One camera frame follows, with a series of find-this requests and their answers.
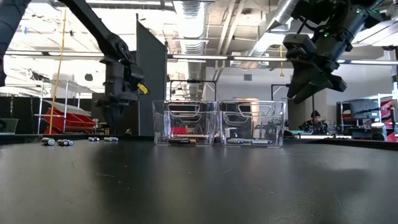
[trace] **ceiling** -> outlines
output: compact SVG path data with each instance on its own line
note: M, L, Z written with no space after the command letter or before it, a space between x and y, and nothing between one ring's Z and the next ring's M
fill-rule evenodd
M110 29L119 35L129 46L130 50L136 49L136 14L140 22L148 28L160 41L169 43L170 54L180 54L181 45L177 40L179 19L173 9L173 3L165 2L165 8L160 9L157 1L118 1L118 0L86 0L98 17ZM232 0L216 0L208 3L205 22L205 39L208 41L205 54L214 54L218 48L220 36L223 30L228 6ZM229 31L233 32L233 39L228 46L227 54L244 52L253 48L257 39L264 33L264 27L259 27L264 22L266 14L277 8L278 0L246 0L243 2L243 11L237 18L236 29L232 23L237 17L233 14L229 24ZM67 24L65 34L66 52L100 52L94 37L87 31L83 24L63 7L59 2L49 0L33 0L30 4L20 26L9 46L9 50L30 50L41 52L59 52L62 44L63 12L67 12ZM356 47L350 53L344 54L346 58L375 59L383 55L380 47L372 45L398 45L398 24L389 24L393 27L385 32L383 38L374 39L373 43L363 44L364 47ZM280 57L280 45L284 35L270 40L271 47L266 52L270 56ZM270 63L271 67L279 68L280 63ZM31 57L6 57L5 69L9 75L6 83L32 83L29 80L30 71L41 73L52 78L57 72L58 60ZM168 63L168 74L171 79L184 79L187 71L187 63ZM66 60L62 62L62 73L72 74L75 81L84 86L92 86L95 91L103 91L97 88L104 82L104 65L96 60ZM92 82L84 79L84 75L91 73L94 76Z

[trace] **white wall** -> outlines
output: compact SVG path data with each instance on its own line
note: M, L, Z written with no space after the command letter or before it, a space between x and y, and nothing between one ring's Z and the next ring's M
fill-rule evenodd
M379 60L388 60L387 55ZM351 100L359 97L375 95L377 93L391 93L392 81L390 66L376 65L341 65L333 74L343 77L347 83L345 92L340 93L326 90L324 103L317 100L315 108L322 116L331 122L336 121L336 102ZM215 69L206 68L207 80L213 78ZM260 100L271 100L271 84L290 83L292 69L283 69L285 77L280 76L280 69L269 71L267 69L242 70L240 68L225 68L217 83L219 100L232 100L235 97L259 98ZM244 74L252 74L252 81L243 81ZM282 87L274 96L274 100L286 98L287 88ZM214 93L205 88L206 100L214 100Z

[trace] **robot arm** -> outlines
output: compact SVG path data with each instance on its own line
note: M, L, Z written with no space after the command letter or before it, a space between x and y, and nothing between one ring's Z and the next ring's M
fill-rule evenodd
M351 51L351 41L363 28L382 21L374 11L383 0L300 0L292 12L294 19L318 25L310 39L304 34L286 35L286 57L294 67L287 97L300 103L315 93L330 88L345 91L346 83L331 73L340 65L344 51Z
M143 94L149 93L143 84L142 72L127 44L102 23L85 0L60 2L64 3L93 34L104 53L101 63L106 65L105 97L98 102L98 106L102 107L106 122L115 126L123 115L124 107L137 100L138 89ZM29 3L30 0L0 1L0 86L5 85L6 79L2 59Z

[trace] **black table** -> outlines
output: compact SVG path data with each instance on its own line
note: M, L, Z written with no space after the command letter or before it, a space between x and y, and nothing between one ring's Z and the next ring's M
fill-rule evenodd
M0 146L0 223L396 223L398 152Z

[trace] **yellow tag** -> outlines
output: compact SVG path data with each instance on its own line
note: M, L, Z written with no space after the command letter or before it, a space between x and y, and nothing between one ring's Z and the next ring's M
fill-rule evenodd
M141 92L143 92L144 95L148 94L148 89L145 85L143 85L142 83L138 83L138 88L141 90Z

